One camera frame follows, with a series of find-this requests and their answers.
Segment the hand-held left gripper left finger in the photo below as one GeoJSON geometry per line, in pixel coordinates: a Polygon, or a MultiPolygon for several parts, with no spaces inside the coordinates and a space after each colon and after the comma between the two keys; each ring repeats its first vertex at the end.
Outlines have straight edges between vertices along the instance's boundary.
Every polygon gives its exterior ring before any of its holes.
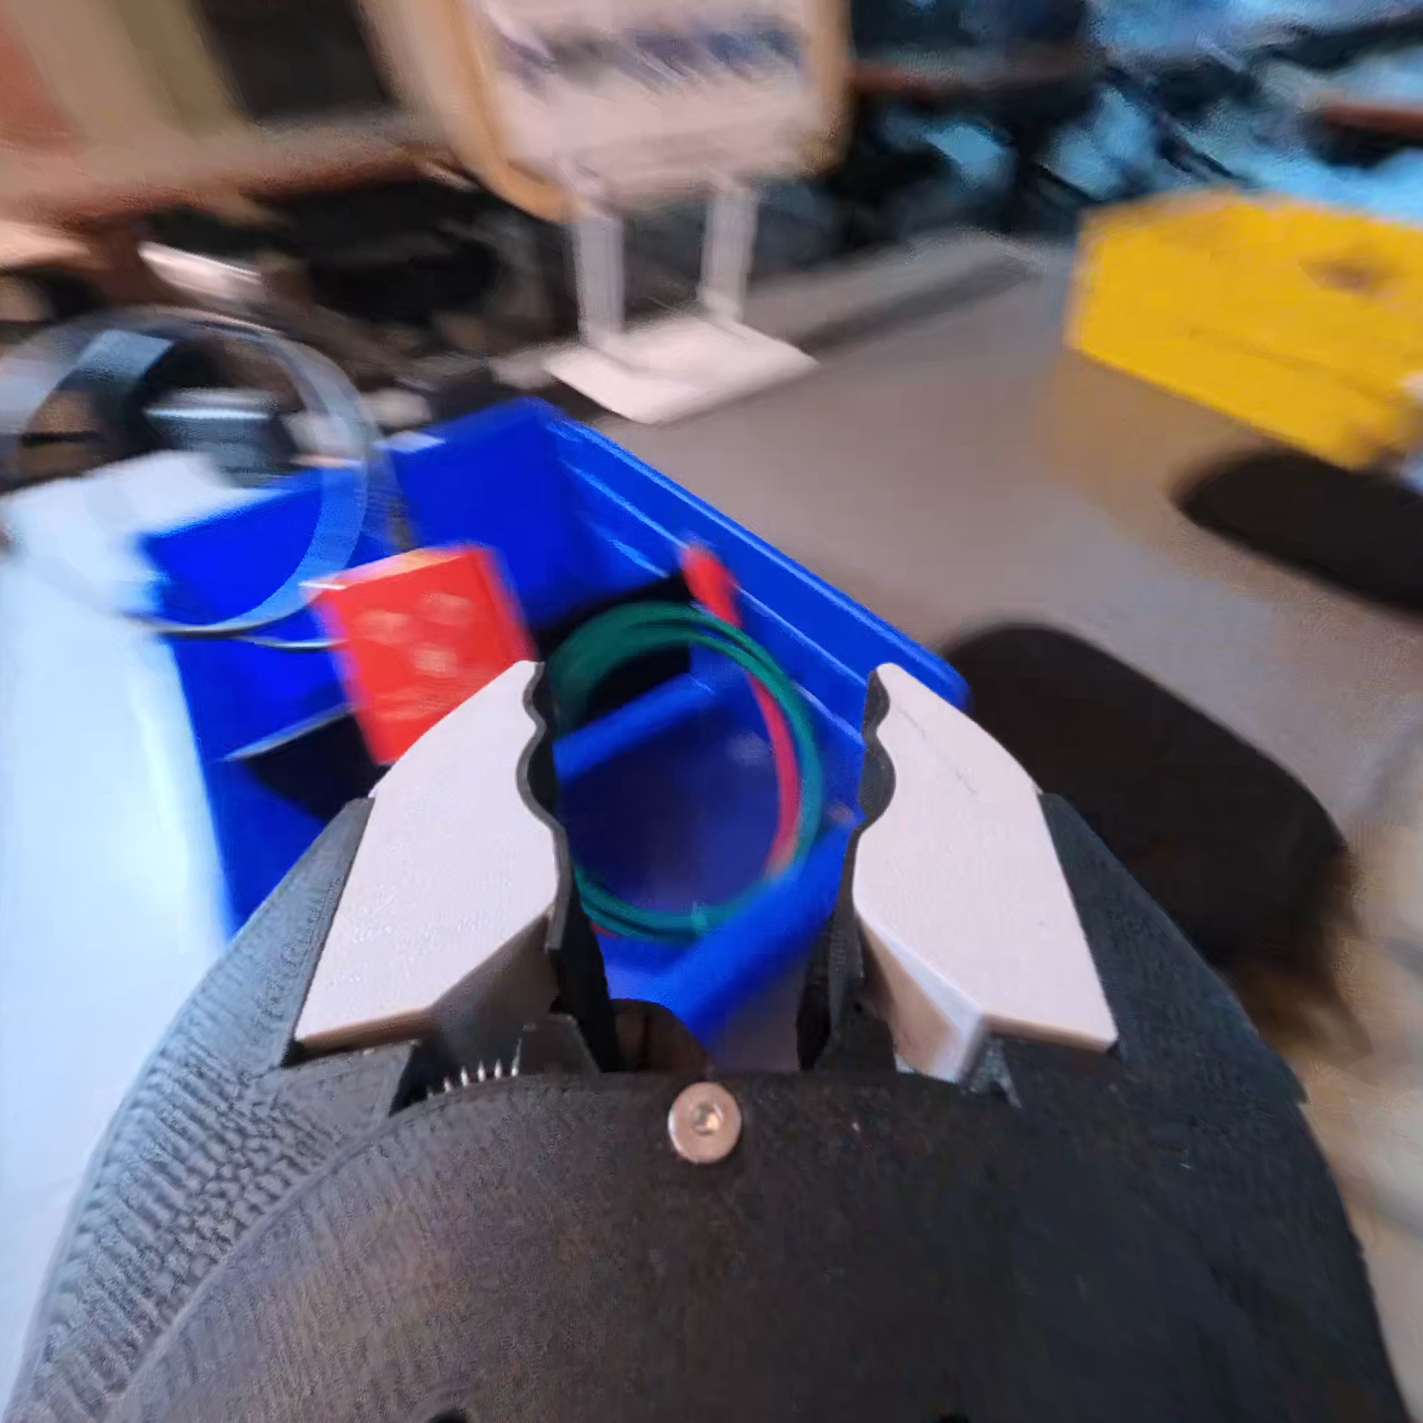
{"type": "Polygon", "coordinates": [[[511,664],[369,793],[296,1047],[433,1037],[452,1056],[513,1056],[554,1005],[564,835],[535,795],[542,671],[511,664]]]}

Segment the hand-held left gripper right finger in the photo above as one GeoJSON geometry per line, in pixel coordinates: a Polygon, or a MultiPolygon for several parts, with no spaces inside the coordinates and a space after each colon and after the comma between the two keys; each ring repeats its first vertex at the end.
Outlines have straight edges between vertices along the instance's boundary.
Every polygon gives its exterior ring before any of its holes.
{"type": "Polygon", "coordinates": [[[908,669],[870,688],[887,798],[865,810],[848,910],[898,1068],[967,1081],[991,1039],[1106,1054],[1114,1015],[1038,785],[908,669]]]}

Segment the red ethernet splitter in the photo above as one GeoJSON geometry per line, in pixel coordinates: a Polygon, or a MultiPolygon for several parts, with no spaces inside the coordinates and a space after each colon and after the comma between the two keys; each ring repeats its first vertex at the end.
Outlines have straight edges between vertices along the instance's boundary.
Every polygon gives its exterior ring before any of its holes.
{"type": "Polygon", "coordinates": [[[488,546],[422,547],[306,590],[383,768],[508,668],[538,661],[505,561],[488,546]]]}

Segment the blue plastic bin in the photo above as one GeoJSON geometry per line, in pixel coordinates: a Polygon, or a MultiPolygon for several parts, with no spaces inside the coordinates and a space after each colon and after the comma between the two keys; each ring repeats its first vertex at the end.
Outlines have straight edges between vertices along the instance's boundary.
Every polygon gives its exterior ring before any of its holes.
{"type": "MultiPolygon", "coordinates": [[[[706,1047],[804,966],[859,820],[869,675],[904,668],[959,710],[964,680],[750,531],[540,402],[410,436],[391,453],[418,546],[484,546],[542,656],[623,602],[686,602],[682,547],[715,556],[740,627],[806,705],[823,764],[815,849],[743,912],[679,947],[599,935],[610,995],[667,1008],[706,1047]]],[[[266,636],[169,644],[235,934],[318,832],[371,790],[376,766],[325,631],[298,610],[266,636]]],[[[720,905],[759,880],[777,820],[764,722],[743,673],[669,649],[598,688],[596,717],[555,744],[574,859],[615,896],[659,913],[720,905]]]]}

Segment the yellow plastic bin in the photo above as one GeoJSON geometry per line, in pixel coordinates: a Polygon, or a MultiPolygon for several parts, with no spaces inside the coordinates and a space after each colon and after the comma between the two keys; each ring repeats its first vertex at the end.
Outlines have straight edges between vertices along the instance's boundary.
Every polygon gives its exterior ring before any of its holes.
{"type": "Polygon", "coordinates": [[[1421,231],[1202,190],[1080,229],[1062,343],[1341,470],[1419,451],[1421,231]]]}

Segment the grey desk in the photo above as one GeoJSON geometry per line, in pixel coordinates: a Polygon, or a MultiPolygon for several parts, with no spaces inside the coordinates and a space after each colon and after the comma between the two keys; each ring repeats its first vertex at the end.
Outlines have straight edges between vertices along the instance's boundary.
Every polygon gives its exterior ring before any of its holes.
{"type": "Polygon", "coordinates": [[[667,429],[566,395],[921,644],[1028,624],[1104,649],[1296,776],[1345,841],[1323,974],[1228,973],[1299,1074],[1345,1200],[1419,1234],[1419,617],[1189,522],[1172,493],[1265,451],[1060,348],[1065,260],[959,239],[752,304],[809,378],[667,429]]]}

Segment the instruction sign on white stand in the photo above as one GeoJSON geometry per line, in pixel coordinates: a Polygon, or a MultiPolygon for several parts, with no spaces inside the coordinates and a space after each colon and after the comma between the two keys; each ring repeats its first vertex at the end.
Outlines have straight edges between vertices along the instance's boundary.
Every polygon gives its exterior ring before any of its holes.
{"type": "Polygon", "coordinates": [[[364,4],[396,85],[496,199],[560,224],[577,341],[547,375],[601,410],[669,424],[798,380],[813,358],[745,322],[760,188],[837,154],[848,5],[364,4]],[[626,322],[630,214],[701,199],[689,307],[626,322]]]}

